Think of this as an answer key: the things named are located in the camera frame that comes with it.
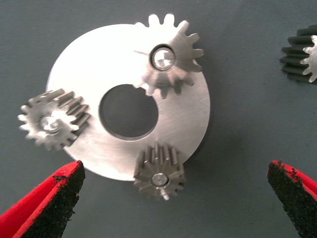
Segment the spur gear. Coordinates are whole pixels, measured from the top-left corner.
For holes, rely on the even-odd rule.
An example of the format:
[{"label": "spur gear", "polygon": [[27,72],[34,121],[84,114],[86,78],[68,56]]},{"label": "spur gear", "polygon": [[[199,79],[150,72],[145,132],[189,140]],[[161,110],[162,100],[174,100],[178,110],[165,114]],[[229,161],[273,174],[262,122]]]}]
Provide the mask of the spur gear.
[{"label": "spur gear", "polygon": [[177,195],[183,189],[185,174],[183,164],[177,157],[174,147],[160,147],[155,144],[142,152],[137,160],[134,185],[141,193],[160,200],[169,199],[169,195]]},{"label": "spur gear", "polygon": [[286,56],[283,71],[298,81],[317,84],[317,25],[297,31],[297,36],[288,38],[291,47],[282,50]]},{"label": "spur gear", "polygon": [[25,124],[27,139],[35,139],[36,145],[44,144],[48,150],[60,150],[71,146],[85,128],[89,114],[88,105],[81,105],[82,97],[74,98],[74,92],[63,89],[45,92],[21,107],[24,114],[18,119]]},{"label": "spur gear", "polygon": [[160,24],[158,16],[153,14],[149,16],[149,27],[140,22],[136,26],[141,30],[141,41],[135,53],[144,62],[144,68],[141,82],[135,87],[143,87],[148,96],[158,88],[161,97],[166,98],[169,88],[181,94],[183,82],[192,86],[194,82],[189,72],[202,71],[194,59],[203,56],[204,51],[192,48],[199,35],[186,35],[189,23],[182,21],[175,27],[174,15],[167,14]]}]

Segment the washer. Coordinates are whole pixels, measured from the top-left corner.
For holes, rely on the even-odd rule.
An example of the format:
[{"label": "washer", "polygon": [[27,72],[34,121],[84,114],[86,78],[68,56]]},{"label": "washer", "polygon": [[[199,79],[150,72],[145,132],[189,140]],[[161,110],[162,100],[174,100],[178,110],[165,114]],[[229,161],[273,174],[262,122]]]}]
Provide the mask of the washer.
[{"label": "washer", "polygon": [[64,150],[101,176],[134,180],[140,151],[155,143],[169,144],[185,162],[201,143],[209,123],[210,97],[204,75],[190,73],[193,86],[182,85],[162,99],[152,95],[158,107],[155,127],[139,137],[123,137],[105,129],[99,116],[103,96],[113,87],[140,81],[141,62],[135,45],[144,34],[136,25],[110,25],[90,31],[73,41],[58,57],[49,75],[47,90],[63,88],[84,98],[91,115],[89,126]]}]

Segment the gray background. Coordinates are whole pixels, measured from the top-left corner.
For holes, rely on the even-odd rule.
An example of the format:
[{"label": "gray background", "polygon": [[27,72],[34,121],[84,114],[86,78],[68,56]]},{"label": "gray background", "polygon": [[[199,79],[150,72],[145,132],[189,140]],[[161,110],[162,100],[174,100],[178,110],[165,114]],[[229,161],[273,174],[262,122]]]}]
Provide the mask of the gray background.
[{"label": "gray background", "polygon": [[72,159],[24,139],[20,106],[45,90],[62,50],[95,28],[187,19],[211,94],[205,139],[185,163],[186,187],[169,202],[147,200],[130,182],[86,171],[65,238],[297,237],[267,182],[270,160],[316,175],[317,88],[288,80],[281,48],[316,24],[317,1],[91,0],[0,2],[0,212]]}]

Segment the aluminum plate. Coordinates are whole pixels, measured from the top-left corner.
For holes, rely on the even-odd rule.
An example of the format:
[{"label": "aluminum plate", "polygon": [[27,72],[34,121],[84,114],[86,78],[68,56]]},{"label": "aluminum plate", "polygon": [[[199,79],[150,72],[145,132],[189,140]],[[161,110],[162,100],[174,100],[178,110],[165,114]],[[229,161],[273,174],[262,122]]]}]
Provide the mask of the aluminum plate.
[{"label": "aluminum plate", "polygon": [[181,95],[170,90],[167,99],[162,99],[158,90],[154,92],[158,121],[144,136],[118,138],[104,128],[99,106],[105,93],[117,85],[140,81],[134,46],[142,34],[135,25],[120,24],[80,36],[58,57],[47,83],[47,90],[74,91],[89,105],[89,126],[64,150],[87,169],[111,179],[134,180],[140,151],[155,142],[175,147],[185,162],[201,143],[209,123],[209,91],[200,72],[191,73],[194,85],[182,85]]}]

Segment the circular metal plate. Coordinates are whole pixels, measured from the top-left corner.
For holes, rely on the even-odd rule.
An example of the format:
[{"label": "circular metal plate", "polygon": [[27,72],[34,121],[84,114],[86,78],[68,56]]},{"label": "circular metal plate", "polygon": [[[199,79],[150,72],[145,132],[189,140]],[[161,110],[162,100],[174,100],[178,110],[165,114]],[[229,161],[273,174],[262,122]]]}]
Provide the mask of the circular metal plate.
[{"label": "circular metal plate", "polygon": [[100,102],[107,91],[121,84],[140,81],[134,46],[142,35],[135,25],[120,24],[98,28],[73,41],[55,62],[47,90],[63,88],[84,98],[91,114],[89,126],[65,151],[101,176],[134,180],[140,151],[156,142],[177,149],[185,162],[197,149],[210,116],[210,97],[204,75],[191,73],[194,85],[182,85],[182,94],[169,91],[162,99],[153,94],[158,106],[156,126],[138,138],[118,138],[108,132],[100,118]]}]

